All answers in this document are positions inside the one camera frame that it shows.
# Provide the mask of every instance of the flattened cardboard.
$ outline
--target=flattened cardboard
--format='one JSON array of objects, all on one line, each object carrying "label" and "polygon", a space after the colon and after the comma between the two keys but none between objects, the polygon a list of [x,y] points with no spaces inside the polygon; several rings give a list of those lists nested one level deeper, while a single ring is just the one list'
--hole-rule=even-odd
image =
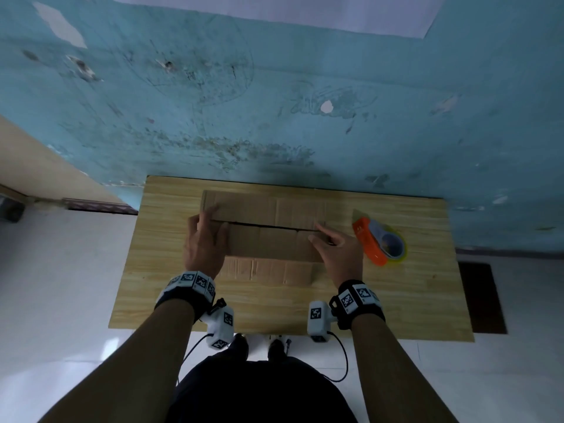
[{"label": "flattened cardboard", "polygon": [[315,222],[325,224],[325,202],[204,191],[201,208],[215,204],[215,228],[220,221],[231,224],[223,276],[268,285],[311,284],[314,264],[323,260],[308,236],[321,235]]}]

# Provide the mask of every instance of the orange tape dispenser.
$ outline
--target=orange tape dispenser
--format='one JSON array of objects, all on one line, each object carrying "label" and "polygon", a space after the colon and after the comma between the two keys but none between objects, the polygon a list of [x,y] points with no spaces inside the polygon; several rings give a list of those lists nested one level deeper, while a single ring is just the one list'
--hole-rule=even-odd
[{"label": "orange tape dispenser", "polygon": [[400,234],[390,226],[380,224],[366,216],[352,224],[356,238],[362,244],[364,253],[377,266],[388,261],[399,262],[407,255],[407,245]]}]

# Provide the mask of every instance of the wire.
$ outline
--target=wire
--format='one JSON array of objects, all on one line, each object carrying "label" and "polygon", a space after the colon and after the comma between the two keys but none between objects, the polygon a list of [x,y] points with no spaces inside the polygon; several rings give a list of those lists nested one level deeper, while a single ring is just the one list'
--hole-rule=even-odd
[{"label": "wire", "polygon": [[339,383],[340,381],[343,381],[345,379],[345,377],[347,376],[347,374],[349,374],[349,358],[347,357],[347,351],[345,350],[345,347],[343,346],[343,343],[341,343],[341,340],[339,340],[339,337],[337,337],[335,334],[333,334],[331,331],[327,331],[327,333],[329,335],[334,336],[337,341],[339,341],[339,344],[341,345],[341,347],[343,348],[343,352],[345,353],[345,361],[347,362],[347,370],[345,371],[345,375],[343,376],[342,379],[340,380],[333,380],[332,378],[327,377],[325,374],[323,374],[323,377],[325,377],[326,379],[328,379],[329,381],[332,381],[333,383]]},{"label": "wire", "polygon": [[[196,346],[197,346],[198,344],[200,344],[200,342],[201,342],[204,338],[206,338],[206,337],[211,337],[212,335],[213,335],[213,334],[206,334],[206,335],[204,335],[200,340],[198,340],[198,341],[196,342],[196,344],[194,345],[194,347],[190,349],[190,351],[186,354],[186,356],[185,356],[184,359],[182,360],[182,363],[180,364],[180,368],[182,368],[182,365],[184,365],[184,362],[186,362],[186,359],[188,359],[188,356],[190,356],[190,353],[192,353],[192,352],[194,351],[194,349],[196,348]],[[177,377],[177,385],[179,385],[179,384],[180,384],[180,379]]]}]

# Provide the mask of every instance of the wristband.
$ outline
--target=wristband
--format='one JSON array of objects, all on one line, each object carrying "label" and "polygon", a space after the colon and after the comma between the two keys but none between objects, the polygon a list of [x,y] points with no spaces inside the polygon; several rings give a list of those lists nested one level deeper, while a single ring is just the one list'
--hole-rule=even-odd
[{"label": "wristband", "polygon": [[358,315],[372,313],[386,321],[380,300],[366,284],[359,280],[348,280],[339,286],[338,295],[329,301],[331,313],[337,318],[340,329],[350,329]]},{"label": "wristband", "polygon": [[155,308],[173,298],[187,301],[194,308],[194,322],[211,308],[215,298],[215,284],[202,272],[184,272],[173,277],[157,299]]}]

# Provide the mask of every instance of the blue wall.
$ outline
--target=blue wall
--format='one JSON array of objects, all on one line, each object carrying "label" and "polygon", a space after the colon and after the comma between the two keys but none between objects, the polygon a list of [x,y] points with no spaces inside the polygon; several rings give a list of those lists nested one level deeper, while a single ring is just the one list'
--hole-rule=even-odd
[{"label": "blue wall", "polygon": [[146,175],[443,197],[458,246],[564,250],[564,0],[447,0],[421,40],[0,6],[0,113],[132,206]]}]

